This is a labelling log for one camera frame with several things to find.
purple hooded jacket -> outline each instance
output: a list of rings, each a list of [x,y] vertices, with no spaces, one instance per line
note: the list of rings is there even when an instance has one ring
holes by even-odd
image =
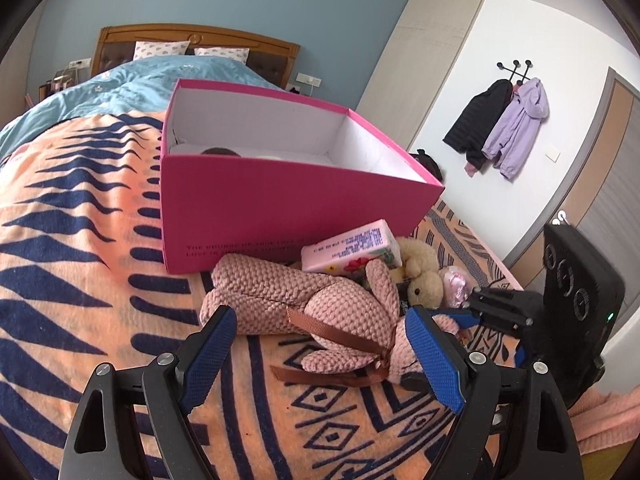
[[[503,176],[511,180],[520,171],[536,142],[540,123],[548,115],[549,104],[540,79],[533,78],[516,90],[482,148],[489,160],[499,156],[495,167]]]

light switch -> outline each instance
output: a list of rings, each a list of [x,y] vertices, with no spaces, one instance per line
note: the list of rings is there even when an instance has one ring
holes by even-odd
[[[546,156],[548,156],[551,161],[557,162],[558,157],[560,156],[560,151],[555,146],[549,145],[549,147],[546,149]]]

blue wall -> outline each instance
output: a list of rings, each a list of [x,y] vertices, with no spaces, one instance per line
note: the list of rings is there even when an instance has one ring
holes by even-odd
[[[28,90],[69,61],[92,57],[102,27],[196,23],[301,46],[292,72],[322,79],[314,97],[355,108],[407,0],[49,0],[31,54]]]

wardrobe door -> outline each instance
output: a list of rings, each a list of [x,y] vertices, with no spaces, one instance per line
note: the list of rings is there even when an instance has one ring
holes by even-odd
[[[357,112],[407,149],[462,49],[483,0],[409,0]]]

black jacket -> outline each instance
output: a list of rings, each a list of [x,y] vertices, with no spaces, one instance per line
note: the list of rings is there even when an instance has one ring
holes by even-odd
[[[462,111],[453,124],[444,142],[458,153],[466,152],[466,160],[480,170],[486,161],[482,147],[494,129],[495,123],[511,102],[513,84],[500,79],[486,92],[478,94]]]

